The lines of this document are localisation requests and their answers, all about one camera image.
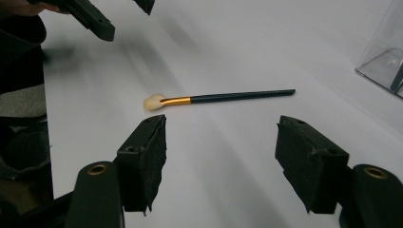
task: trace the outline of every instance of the white bristles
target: white bristles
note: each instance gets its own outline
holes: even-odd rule
[[[158,109],[163,106],[163,104],[160,103],[160,100],[162,99],[165,99],[163,94],[161,93],[153,94],[151,97],[144,100],[143,106],[145,109],[149,111]]]

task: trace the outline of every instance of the black handle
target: black handle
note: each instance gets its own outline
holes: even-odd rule
[[[296,93],[295,89],[274,90],[274,91],[259,91],[259,92],[243,92],[243,93],[224,93],[211,94],[190,97],[190,103],[213,103],[213,102],[228,102],[246,99],[269,98],[291,96]]]

